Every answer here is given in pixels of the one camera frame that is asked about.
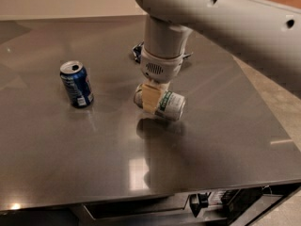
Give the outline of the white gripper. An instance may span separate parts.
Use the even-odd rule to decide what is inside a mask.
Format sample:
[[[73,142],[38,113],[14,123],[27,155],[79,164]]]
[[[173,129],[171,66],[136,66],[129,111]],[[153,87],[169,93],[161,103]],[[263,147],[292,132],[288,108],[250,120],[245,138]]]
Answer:
[[[162,97],[162,91],[169,88],[170,81],[179,73],[182,55],[174,58],[160,58],[150,54],[145,48],[141,52],[141,71],[152,85],[142,85],[142,105],[146,112],[154,113]]]

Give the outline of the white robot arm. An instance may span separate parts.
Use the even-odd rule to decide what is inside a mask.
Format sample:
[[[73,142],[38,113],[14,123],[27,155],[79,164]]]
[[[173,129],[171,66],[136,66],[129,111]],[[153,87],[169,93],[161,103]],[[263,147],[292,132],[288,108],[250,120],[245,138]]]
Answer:
[[[283,88],[301,94],[301,9],[268,0],[135,0],[147,13],[141,70],[142,108],[166,101],[196,31]]]

